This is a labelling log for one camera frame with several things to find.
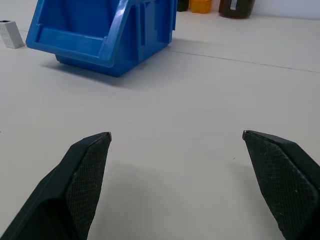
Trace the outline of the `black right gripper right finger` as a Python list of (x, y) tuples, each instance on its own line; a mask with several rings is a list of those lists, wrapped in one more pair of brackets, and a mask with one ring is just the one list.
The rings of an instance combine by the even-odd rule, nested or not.
[(320, 238), (320, 166), (295, 142), (245, 130), (260, 192), (287, 240)]

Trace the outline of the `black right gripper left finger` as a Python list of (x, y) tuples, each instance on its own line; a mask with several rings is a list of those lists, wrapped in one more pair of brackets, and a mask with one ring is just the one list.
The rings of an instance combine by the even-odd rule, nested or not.
[(110, 132), (83, 138), (36, 186), (3, 240), (86, 240), (100, 199)]

